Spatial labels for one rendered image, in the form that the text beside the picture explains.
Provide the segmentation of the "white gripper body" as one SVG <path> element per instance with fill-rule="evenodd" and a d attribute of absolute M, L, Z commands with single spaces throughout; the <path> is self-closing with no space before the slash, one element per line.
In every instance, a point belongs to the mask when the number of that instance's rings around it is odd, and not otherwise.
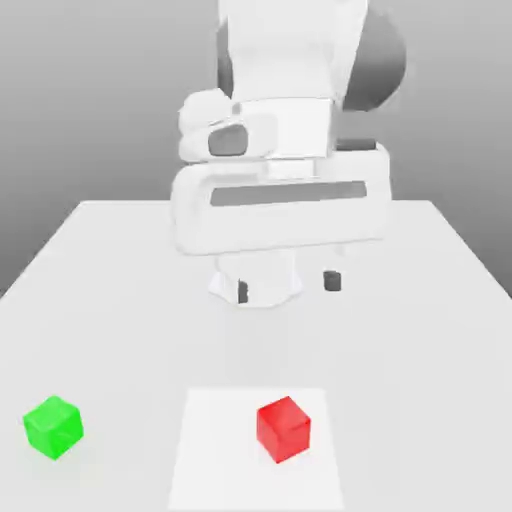
<path fill-rule="evenodd" d="M 216 188 L 254 188 L 270 191 L 321 185 L 331 192 L 339 185 L 361 183 L 365 196 L 316 201 L 260 203 L 216 207 Z M 188 255 L 353 243 L 383 237 L 391 207 L 390 156 L 378 145 L 373 150 L 336 151 L 318 159 L 312 175 L 273 180 L 266 164 L 233 160 L 190 165 L 172 184 L 174 239 Z"/>

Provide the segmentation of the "small red cube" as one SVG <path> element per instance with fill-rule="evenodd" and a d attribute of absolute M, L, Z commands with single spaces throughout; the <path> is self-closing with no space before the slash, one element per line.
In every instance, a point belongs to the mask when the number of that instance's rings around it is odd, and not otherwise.
<path fill-rule="evenodd" d="M 310 448 L 311 419 L 285 396 L 257 410 L 256 437 L 279 464 Z"/>

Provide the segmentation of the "small green cube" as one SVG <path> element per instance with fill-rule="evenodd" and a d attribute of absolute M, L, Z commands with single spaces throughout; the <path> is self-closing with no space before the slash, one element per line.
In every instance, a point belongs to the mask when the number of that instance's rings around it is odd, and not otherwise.
<path fill-rule="evenodd" d="M 72 448 L 84 436 L 80 410 L 53 395 L 23 416 L 29 444 L 52 460 Z"/>

